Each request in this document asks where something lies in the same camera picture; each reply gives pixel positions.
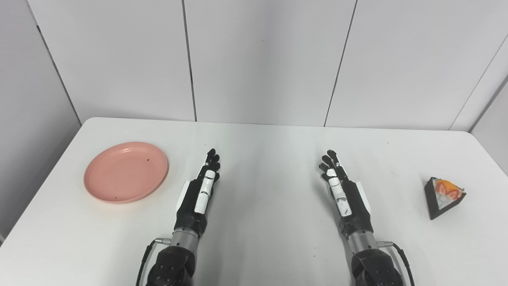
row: white wall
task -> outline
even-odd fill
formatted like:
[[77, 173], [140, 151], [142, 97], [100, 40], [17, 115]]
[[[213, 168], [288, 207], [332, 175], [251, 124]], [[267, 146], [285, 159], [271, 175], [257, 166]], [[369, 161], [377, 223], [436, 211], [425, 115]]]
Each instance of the white wall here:
[[198, 120], [323, 126], [354, 4], [186, 1]]
[[83, 121], [468, 130], [508, 70], [505, 0], [187, 0], [193, 108], [182, 1], [28, 1]]
[[79, 122], [25, 1], [0, 1], [0, 39], [0, 235], [6, 236]]
[[327, 126], [448, 130], [508, 34], [507, 14], [505, 0], [358, 1]]
[[508, 84], [499, 91], [472, 134], [508, 174]]
[[28, 0], [82, 122], [194, 120], [180, 0]]

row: white sticker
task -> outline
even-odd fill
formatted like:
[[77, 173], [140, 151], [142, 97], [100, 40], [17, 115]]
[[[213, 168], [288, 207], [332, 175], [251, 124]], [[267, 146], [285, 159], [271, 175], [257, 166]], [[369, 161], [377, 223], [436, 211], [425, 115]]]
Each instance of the white sticker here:
[[369, 213], [371, 213], [370, 212], [370, 204], [369, 204], [369, 201], [367, 200], [367, 196], [365, 195], [365, 190], [363, 189], [362, 183], [356, 182], [355, 184], [356, 184], [356, 187], [358, 188], [358, 192], [360, 193], [360, 197], [362, 198], [363, 205], [365, 206], [367, 211]]
[[186, 180], [183, 184], [182, 192], [180, 193], [180, 197], [178, 198], [178, 201], [176, 202], [176, 211], [178, 212], [178, 209], [182, 205], [183, 198], [185, 197], [185, 194], [187, 193], [187, 189], [189, 189], [189, 184], [191, 182], [189, 180]]

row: black cable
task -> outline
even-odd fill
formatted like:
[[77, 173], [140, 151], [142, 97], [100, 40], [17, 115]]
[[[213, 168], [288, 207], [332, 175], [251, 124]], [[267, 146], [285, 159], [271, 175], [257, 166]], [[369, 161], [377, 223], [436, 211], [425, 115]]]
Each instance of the black cable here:
[[138, 272], [138, 279], [136, 279], [136, 286], [139, 286], [139, 283], [141, 282], [141, 275], [143, 275], [143, 270], [145, 269], [146, 260], [148, 259], [148, 256], [150, 255], [150, 252], [152, 252], [153, 245], [155, 244], [155, 239], [146, 246], [145, 254], [143, 255], [143, 259], [141, 260], [141, 266], [139, 267]]
[[395, 247], [395, 249], [399, 253], [400, 258], [402, 258], [402, 262], [404, 262], [404, 266], [406, 267], [407, 275], [409, 276], [409, 282], [411, 283], [411, 286], [415, 286], [415, 281], [413, 280], [412, 277], [411, 268], [409, 267], [409, 261], [407, 260], [404, 250], [402, 250], [402, 248], [400, 248], [395, 242], [393, 243], [393, 247]]

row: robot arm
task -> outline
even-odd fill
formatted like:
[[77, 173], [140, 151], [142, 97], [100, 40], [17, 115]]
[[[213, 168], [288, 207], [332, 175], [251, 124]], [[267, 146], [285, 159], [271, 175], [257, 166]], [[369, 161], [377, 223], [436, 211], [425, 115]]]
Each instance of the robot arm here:
[[169, 246], [158, 253], [148, 273], [148, 286], [193, 285], [198, 243], [207, 225], [205, 213], [213, 195], [213, 183], [220, 177], [218, 161], [219, 155], [211, 149], [198, 177], [189, 183], [176, 212], [173, 237]]
[[393, 243], [376, 242], [370, 213], [359, 185], [347, 177], [333, 150], [328, 150], [322, 159], [322, 177], [330, 185], [330, 192], [340, 213], [339, 229], [353, 253], [351, 265], [356, 286], [402, 286], [402, 277], [395, 269], [392, 258], [378, 248]]

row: panel seam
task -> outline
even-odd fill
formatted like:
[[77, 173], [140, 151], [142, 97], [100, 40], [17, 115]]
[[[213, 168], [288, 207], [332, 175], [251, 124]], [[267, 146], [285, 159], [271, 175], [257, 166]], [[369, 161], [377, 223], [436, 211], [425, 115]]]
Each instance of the panel seam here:
[[474, 121], [473, 125], [471, 125], [471, 128], [469, 129], [469, 133], [471, 133], [473, 131], [473, 129], [476, 127], [476, 125], [478, 124], [478, 122], [480, 122], [480, 119], [482, 119], [483, 115], [485, 115], [485, 113], [487, 112], [487, 110], [489, 109], [489, 107], [492, 105], [492, 103], [494, 102], [494, 100], [497, 98], [497, 96], [499, 95], [499, 93], [503, 90], [503, 88], [506, 86], [506, 82], [508, 82], [508, 75], [504, 78], [503, 82], [501, 83], [501, 85], [497, 88], [496, 92], [494, 93], [494, 95], [492, 96], [492, 98], [489, 100], [489, 102], [487, 103], [487, 105], [485, 106], [485, 108], [482, 110], [482, 112], [480, 113], [480, 115], [478, 116], [478, 118]]
[[34, 19], [35, 25], [37, 27], [37, 31], [39, 32], [39, 35], [41, 36], [42, 42], [44, 43], [44, 47], [46, 48], [46, 51], [48, 52], [49, 58], [51, 59], [51, 63], [53, 64], [53, 67], [55, 68], [56, 75], [58, 76], [58, 79], [60, 80], [60, 84], [64, 88], [65, 95], [67, 96], [67, 100], [69, 101], [72, 111], [74, 112], [74, 115], [76, 116], [76, 119], [78, 120], [78, 123], [80, 126], [83, 126], [81, 123], [81, 120], [79, 119], [78, 112], [76, 111], [76, 108], [74, 107], [74, 103], [72, 103], [71, 97], [69, 96], [69, 92], [67, 91], [67, 88], [64, 84], [64, 80], [62, 79], [62, 76], [60, 75], [60, 71], [56, 67], [55, 60], [53, 59], [53, 55], [51, 54], [48, 44], [46, 43], [46, 39], [44, 39], [44, 36], [42, 35], [41, 27], [39, 27], [39, 24], [37, 24], [37, 20], [35, 19], [34, 12], [32, 11], [30, 4], [26, 2], [26, 5], [28, 6], [28, 10], [30, 11], [30, 14], [32, 15], [32, 18]]
[[191, 57], [190, 57], [190, 48], [189, 48], [189, 35], [187, 30], [187, 14], [185, 12], [185, 1], [182, 0], [182, 11], [183, 11], [183, 28], [185, 30], [185, 44], [187, 46], [187, 60], [189, 63], [189, 76], [190, 76], [190, 86], [191, 86], [191, 94], [192, 94], [192, 105], [194, 108], [194, 121], [198, 121], [198, 114], [196, 112], [196, 97], [194, 95], [194, 80], [193, 80], [193, 74], [192, 74], [192, 64], [190, 63]]
[[350, 25], [347, 28], [346, 39], [344, 40], [344, 47], [342, 49], [342, 55], [340, 56], [339, 68], [337, 69], [337, 75], [335, 76], [335, 82], [333, 83], [332, 96], [330, 97], [330, 102], [328, 103], [328, 109], [326, 111], [325, 123], [323, 124], [323, 127], [326, 127], [326, 121], [328, 120], [328, 114], [330, 113], [330, 107], [332, 106], [333, 95], [335, 94], [335, 88], [337, 87], [337, 80], [339, 79], [340, 67], [342, 66], [342, 60], [344, 59], [344, 53], [346, 52], [347, 40], [349, 39], [349, 34], [351, 32], [351, 26], [353, 25], [353, 18], [355, 17], [355, 11], [356, 11], [357, 4], [358, 4], [358, 0], [355, 1], [355, 6], [353, 7], [353, 13], [351, 14]]
[[[492, 62], [494, 61], [494, 59], [496, 58], [497, 56], [497, 53], [499, 52], [499, 50], [501, 50], [501, 47], [503, 46], [504, 42], [506, 41], [506, 39], [508, 38], [508, 34], [504, 37], [503, 41], [501, 42], [501, 44], [499, 45], [499, 47], [497, 48], [497, 51], [494, 53], [494, 56], [490, 59], [490, 62], [489, 64], [487, 65], [487, 67], [485, 68], [485, 70], [483, 71], [482, 75], [480, 76], [480, 78], [478, 79], [476, 85], [474, 86], [473, 90], [471, 91], [471, 93], [469, 94], [469, 96], [467, 97], [466, 101], [464, 102], [464, 104], [462, 105], [462, 108], [460, 108], [459, 110], [459, 113], [457, 113], [457, 116], [455, 116], [455, 119], [453, 119], [453, 122], [452, 124], [450, 125], [450, 127], [448, 128], [448, 130], [451, 130], [451, 128], [453, 127], [453, 125], [455, 124], [455, 121], [457, 121], [460, 113], [462, 112], [462, 110], [464, 109], [464, 107], [466, 106], [467, 102], [469, 101], [469, 99], [471, 98], [471, 95], [473, 95], [474, 91], [476, 90], [476, 88], [478, 87], [478, 85], [480, 84], [480, 82], [482, 81], [482, 78], [483, 76], [485, 75], [485, 73], [487, 73], [487, 71], [489, 70], [489, 67], [490, 65], [492, 64]], [[480, 114], [480, 116], [475, 120], [475, 122], [473, 123], [473, 125], [471, 126], [470, 128], [470, 131], [473, 129], [473, 127], [476, 125], [476, 123], [480, 120], [480, 118], [483, 116], [483, 113], [485, 113], [485, 110]]]

